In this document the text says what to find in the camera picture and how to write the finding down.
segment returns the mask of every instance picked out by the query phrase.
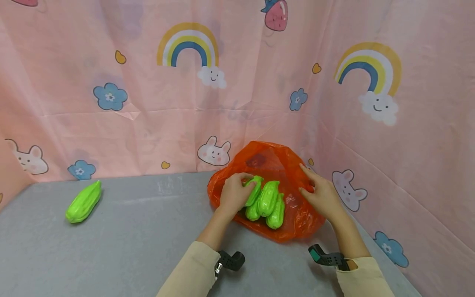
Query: pink curtain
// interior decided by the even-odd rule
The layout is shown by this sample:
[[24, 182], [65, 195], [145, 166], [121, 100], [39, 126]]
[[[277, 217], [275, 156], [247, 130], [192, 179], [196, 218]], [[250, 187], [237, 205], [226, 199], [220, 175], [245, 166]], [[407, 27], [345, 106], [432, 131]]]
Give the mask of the pink curtain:
[[216, 170], [271, 141], [333, 181], [422, 295], [468, 296], [474, 13], [471, 0], [1, 0], [0, 209], [32, 181]]

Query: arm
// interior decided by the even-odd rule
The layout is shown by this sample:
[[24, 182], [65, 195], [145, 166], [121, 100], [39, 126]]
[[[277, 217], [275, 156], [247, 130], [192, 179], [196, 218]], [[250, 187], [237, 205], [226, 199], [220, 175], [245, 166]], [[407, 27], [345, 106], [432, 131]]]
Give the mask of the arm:
[[337, 277], [346, 297], [394, 297], [378, 263], [356, 228], [353, 219], [343, 208], [333, 184], [300, 164], [315, 187], [313, 193], [300, 188], [300, 193], [333, 226], [340, 252], [345, 255], [350, 271], [337, 270]]
[[243, 187], [242, 179], [252, 179], [247, 173], [236, 173], [226, 180], [220, 206], [196, 241], [191, 244], [177, 267], [170, 274], [157, 297], [205, 297], [214, 285], [214, 269], [224, 233], [236, 213], [244, 207], [256, 185]]

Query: left hand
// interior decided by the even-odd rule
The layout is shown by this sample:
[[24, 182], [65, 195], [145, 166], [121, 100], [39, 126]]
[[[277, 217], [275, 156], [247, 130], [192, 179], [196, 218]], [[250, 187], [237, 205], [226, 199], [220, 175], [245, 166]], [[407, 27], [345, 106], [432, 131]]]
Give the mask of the left hand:
[[219, 207], [216, 212], [219, 211], [219, 213], [225, 214], [231, 220], [244, 207], [256, 185], [255, 182], [251, 182], [247, 187], [244, 187], [241, 180], [250, 180], [252, 178], [254, 178], [252, 174], [245, 172], [235, 173], [230, 176], [224, 182]]

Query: beige sleeve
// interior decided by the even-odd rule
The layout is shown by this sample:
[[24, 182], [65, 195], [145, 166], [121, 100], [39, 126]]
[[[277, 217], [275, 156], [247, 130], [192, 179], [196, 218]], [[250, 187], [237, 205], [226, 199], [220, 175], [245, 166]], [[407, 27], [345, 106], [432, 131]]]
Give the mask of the beige sleeve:
[[345, 297], [394, 297], [374, 258], [353, 259], [358, 268], [336, 271]]
[[165, 281], [157, 297], [205, 297], [214, 285], [219, 254], [195, 241]]

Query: hand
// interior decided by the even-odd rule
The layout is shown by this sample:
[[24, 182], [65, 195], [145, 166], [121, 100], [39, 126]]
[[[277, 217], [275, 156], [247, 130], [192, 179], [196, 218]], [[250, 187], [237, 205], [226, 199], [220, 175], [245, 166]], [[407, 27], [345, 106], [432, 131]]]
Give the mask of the hand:
[[315, 187], [313, 193], [309, 193], [304, 188], [299, 188], [300, 193], [310, 202], [313, 208], [332, 224], [346, 217], [346, 211], [332, 182], [310, 171], [302, 164], [300, 164], [300, 168], [308, 176], [312, 186]]
[[219, 207], [216, 211], [224, 213], [229, 216], [231, 220], [236, 213], [244, 207], [249, 195], [256, 185], [255, 182], [251, 182], [247, 187], [244, 187], [241, 180], [250, 180], [252, 178], [254, 178], [253, 175], [244, 172], [235, 173], [230, 176], [224, 182]]

